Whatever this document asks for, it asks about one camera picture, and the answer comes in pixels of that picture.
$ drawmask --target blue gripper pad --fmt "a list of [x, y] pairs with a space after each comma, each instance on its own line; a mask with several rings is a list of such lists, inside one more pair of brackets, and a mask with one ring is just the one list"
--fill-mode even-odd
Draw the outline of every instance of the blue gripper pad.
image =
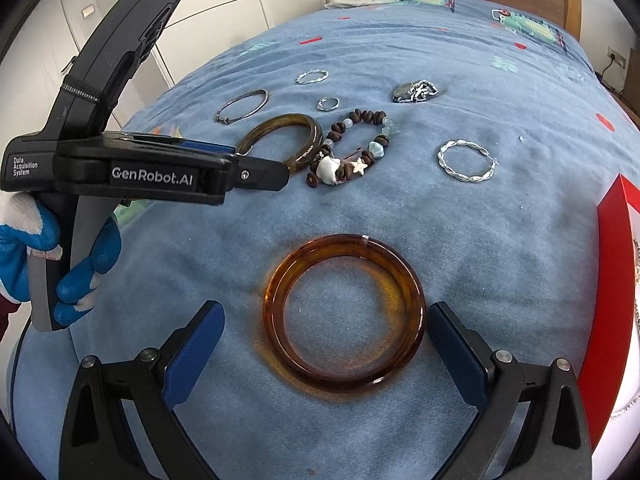
[[162, 397], [170, 410], [187, 400], [225, 328], [225, 311], [217, 301], [164, 373]]
[[427, 332], [462, 399], [481, 412], [488, 400], [486, 372], [437, 303], [429, 309]]

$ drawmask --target glove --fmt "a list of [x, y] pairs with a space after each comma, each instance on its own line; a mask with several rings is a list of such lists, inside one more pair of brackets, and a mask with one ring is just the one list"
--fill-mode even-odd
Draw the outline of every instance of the glove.
[[[55, 216], [30, 194], [0, 193], [0, 337], [8, 326], [8, 315], [29, 301], [28, 252], [47, 251], [47, 258], [57, 259], [62, 252], [59, 239], [60, 226]], [[118, 226], [109, 218], [91, 255], [58, 283], [61, 301], [54, 310], [58, 323], [71, 325], [94, 307], [95, 289], [115, 265], [121, 248]]]

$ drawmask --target blue bead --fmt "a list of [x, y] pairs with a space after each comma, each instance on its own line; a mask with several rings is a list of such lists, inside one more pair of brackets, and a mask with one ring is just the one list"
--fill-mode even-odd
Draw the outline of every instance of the blue bead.
[[376, 142], [375, 140], [372, 140], [369, 143], [369, 151], [375, 158], [382, 158], [383, 156], [385, 156], [384, 147], [382, 146], [382, 144]]

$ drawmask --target silver ring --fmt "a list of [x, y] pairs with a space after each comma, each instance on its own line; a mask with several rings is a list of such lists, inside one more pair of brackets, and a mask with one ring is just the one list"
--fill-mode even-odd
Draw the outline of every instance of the silver ring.
[[[238, 101], [241, 101], [242, 99], [246, 99], [247, 97], [251, 97], [253, 95], [261, 95], [261, 94], [264, 95], [264, 99], [255, 110], [252, 110], [249, 113], [244, 114], [242, 117], [238, 117], [235, 119], [230, 119], [228, 117], [220, 117], [220, 112], [224, 110], [226, 107], [231, 106], [233, 103], [237, 103]], [[222, 108], [220, 108], [220, 110], [217, 111], [214, 119], [217, 122], [222, 124], [231, 124], [231, 123], [235, 123], [236, 121], [241, 121], [242, 119], [246, 119], [247, 117], [250, 117], [253, 114], [255, 114], [258, 110], [260, 110], [260, 108], [262, 108], [265, 104], [267, 104], [268, 100], [269, 100], [269, 93], [266, 90], [262, 88], [260, 88], [259, 90], [251, 90], [250, 92], [247, 92], [246, 94], [242, 94], [240, 97], [236, 97], [235, 99], [232, 99], [227, 104], [225, 104]]]
[[[331, 107], [327, 107], [324, 105], [327, 101], [335, 101], [335, 105]], [[318, 101], [318, 110], [321, 110], [323, 112], [330, 112], [331, 110], [335, 110], [336, 108], [339, 108], [339, 107], [340, 107], [340, 99], [338, 99], [337, 97], [323, 97]]]
[[[322, 74], [322, 76], [319, 77], [318, 79], [312, 79], [311, 81], [302, 81], [309, 74]], [[298, 83], [299, 85], [311, 85], [313, 83], [319, 83], [321, 81], [324, 81], [328, 77], [329, 77], [329, 72], [327, 70], [309, 70], [309, 72], [300, 74], [296, 78], [296, 83]]]
[[[452, 170], [444, 160], [444, 152], [446, 152], [453, 146], [468, 146], [473, 150], [478, 150], [486, 158], [491, 160], [491, 167], [484, 175], [473, 176], [466, 176], [465, 174], [458, 173], [457, 171]], [[461, 182], [483, 182], [485, 180], [489, 180], [492, 176], [494, 176], [495, 167], [498, 164], [498, 161], [495, 158], [491, 158], [489, 156], [489, 152], [485, 148], [483, 148], [482, 146], [478, 146], [474, 142], [469, 142], [468, 140], [450, 140], [440, 148], [440, 151], [438, 152], [438, 163], [440, 164], [442, 169], [447, 172], [447, 174], [450, 174], [450, 176], [455, 177]]]

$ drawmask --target brown bangle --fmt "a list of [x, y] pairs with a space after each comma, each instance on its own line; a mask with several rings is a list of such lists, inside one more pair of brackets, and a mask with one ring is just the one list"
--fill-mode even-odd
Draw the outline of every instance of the brown bangle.
[[320, 124], [312, 117], [303, 114], [286, 114], [274, 117], [262, 124], [258, 124], [251, 130], [244, 139], [240, 141], [240, 145], [236, 148], [238, 155], [246, 155], [256, 142], [265, 135], [284, 128], [285, 126], [306, 126], [309, 128], [309, 138], [298, 152], [284, 161], [289, 168], [289, 173], [294, 174], [306, 168], [314, 159], [320, 144], [322, 143], [322, 128]]
[[[388, 362], [366, 374], [345, 378], [313, 368], [292, 348], [284, 325], [287, 296], [296, 280], [315, 264], [338, 256], [357, 256], [373, 262], [391, 274], [404, 297], [408, 314], [401, 342]], [[318, 238], [290, 254], [275, 271], [264, 295], [262, 322], [278, 361], [306, 384], [328, 392], [353, 391], [388, 379], [407, 364], [424, 335], [426, 305], [418, 277], [395, 250], [363, 235], [339, 234]]]

